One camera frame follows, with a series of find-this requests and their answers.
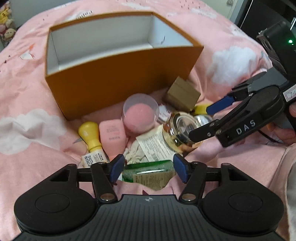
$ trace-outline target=gold lid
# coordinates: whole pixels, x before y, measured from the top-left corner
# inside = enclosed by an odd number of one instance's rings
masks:
[[[166,123],[163,124],[163,138],[174,151],[182,153],[184,145],[197,147],[189,139],[189,132],[200,127],[201,124],[186,112],[174,112]]]

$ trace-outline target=metal screw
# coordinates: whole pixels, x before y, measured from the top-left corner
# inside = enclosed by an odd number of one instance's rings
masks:
[[[186,194],[183,194],[183,195],[182,195],[182,199],[183,199],[184,201],[188,201],[188,202],[190,202],[190,201],[195,200],[195,199],[196,199],[196,196],[195,196],[194,194],[192,194],[192,193],[186,193]]]
[[[103,201],[112,201],[115,198],[115,196],[112,193],[104,193],[100,196],[100,198]]]

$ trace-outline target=pink bottle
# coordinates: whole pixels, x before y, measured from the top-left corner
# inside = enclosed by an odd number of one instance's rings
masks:
[[[99,124],[101,143],[112,161],[118,154],[123,154],[126,147],[126,133],[122,120],[106,120]]]

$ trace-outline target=white door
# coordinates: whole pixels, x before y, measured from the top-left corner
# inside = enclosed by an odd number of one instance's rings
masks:
[[[230,18],[237,0],[202,0],[226,18]]]

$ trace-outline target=yellow bottle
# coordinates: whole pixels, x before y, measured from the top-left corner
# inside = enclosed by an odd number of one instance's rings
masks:
[[[90,152],[82,157],[88,166],[100,161],[108,162],[99,141],[99,126],[97,123],[91,121],[83,123],[78,129],[78,133],[87,144]]]

